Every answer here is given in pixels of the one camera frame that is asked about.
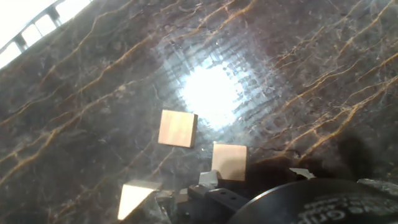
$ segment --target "marble surface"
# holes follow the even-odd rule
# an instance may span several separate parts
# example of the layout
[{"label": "marble surface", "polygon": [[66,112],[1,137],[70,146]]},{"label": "marble surface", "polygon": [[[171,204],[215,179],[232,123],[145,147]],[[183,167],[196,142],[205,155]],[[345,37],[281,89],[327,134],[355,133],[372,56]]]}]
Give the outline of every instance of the marble surface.
[{"label": "marble surface", "polygon": [[[188,187],[213,142],[249,146],[249,165],[395,181],[397,15],[396,0],[92,2],[0,71],[0,221],[115,223],[123,183]],[[157,143],[162,109],[199,116],[193,149]]]}]

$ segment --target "wooden block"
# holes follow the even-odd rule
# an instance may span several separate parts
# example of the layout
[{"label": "wooden block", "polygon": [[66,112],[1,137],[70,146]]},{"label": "wooden block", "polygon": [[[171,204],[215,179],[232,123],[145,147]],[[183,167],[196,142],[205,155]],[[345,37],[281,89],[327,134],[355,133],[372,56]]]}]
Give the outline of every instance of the wooden block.
[{"label": "wooden block", "polygon": [[153,191],[160,189],[162,184],[132,180],[123,184],[120,196],[118,220],[125,219],[136,209]]},{"label": "wooden block", "polygon": [[214,144],[211,169],[224,180],[244,181],[247,154],[246,146]]},{"label": "wooden block", "polygon": [[163,110],[158,142],[172,146],[192,147],[195,144],[197,123],[198,115]]}]

